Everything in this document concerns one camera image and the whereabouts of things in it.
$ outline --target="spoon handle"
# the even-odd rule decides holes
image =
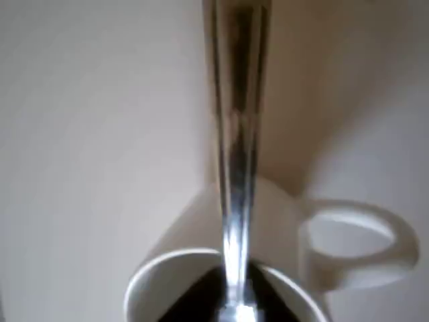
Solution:
[[[244,303],[269,1],[206,5],[227,301]]]

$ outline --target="white surface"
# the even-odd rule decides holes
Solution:
[[[336,321],[426,321],[429,4],[274,2],[261,171],[407,219],[414,275],[330,302]],[[7,322],[121,321],[129,275],[206,184],[199,3],[0,2]]]

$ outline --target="mug rim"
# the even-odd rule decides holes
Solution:
[[[142,264],[139,268],[134,272],[132,277],[130,278],[127,289],[125,291],[124,300],[123,300],[123,313],[125,316],[125,320],[128,321],[128,304],[131,299],[131,293],[134,288],[138,285],[141,277],[144,276],[147,272],[149,272],[153,267],[158,264],[165,262],[167,260],[171,260],[176,257],[192,255],[192,254],[206,254],[206,255],[218,255],[220,256],[220,252],[213,248],[182,248],[179,250],[173,250],[171,252],[163,253],[155,258],[151,259],[149,262]],[[266,272],[269,272],[271,275],[275,276],[286,285],[288,285],[299,297],[301,297],[308,306],[313,310],[317,320],[319,322],[330,322],[327,314],[321,308],[321,306],[317,303],[315,299],[310,295],[310,293],[301,285],[299,285],[296,281],[292,280],[290,277],[285,275],[284,273],[276,270],[275,268],[269,267],[264,263],[258,262],[258,266],[260,266]]]

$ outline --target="mug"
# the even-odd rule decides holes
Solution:
[[[390,240],[378,253],[338,258],[312,247],[313,219],[370,229]],[[127,322],[157,321],[222,258],[222,219],[215,185],[197,196],[167,230],[129,281]],[[301,322],[330,321],[324,294],[381,286],[403,278],[418,261],[413,229],[392,213],[347,201],[294,201],[258,178],[251,224],[251,258]]]

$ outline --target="dark liquid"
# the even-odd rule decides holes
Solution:
[[[264,322],[298,322],[262,272],[250,264],[248,280],[255,293],[257,308],[263,311]],[[225,273],[213,268],[197,280],[168,310],[159,322],[213,322],[225,301]]]

